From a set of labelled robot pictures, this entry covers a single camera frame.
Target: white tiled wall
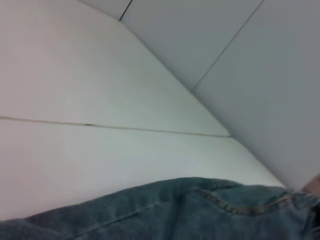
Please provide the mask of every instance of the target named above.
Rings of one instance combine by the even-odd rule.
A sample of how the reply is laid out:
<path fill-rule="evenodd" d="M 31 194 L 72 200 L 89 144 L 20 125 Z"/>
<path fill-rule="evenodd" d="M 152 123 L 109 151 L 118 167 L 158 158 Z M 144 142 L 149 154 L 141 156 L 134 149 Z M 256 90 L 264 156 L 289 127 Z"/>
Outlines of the white tiled wall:
<path fill-rule="evenodd" d="M 122 22 L 191 90 L 260 2 L 134 0 Z"/>
<path fill-rule="evenodd" d="M 320 1 L 265 0 L 195 94 L 287 186 L 320 171 Z"/>
<path fill-rule="evenodd" d="M 125 12 L 130 0 L 79 0 L 89 6 L 102 11 L 110 17 L 117 20 L 121 18 Z"/>

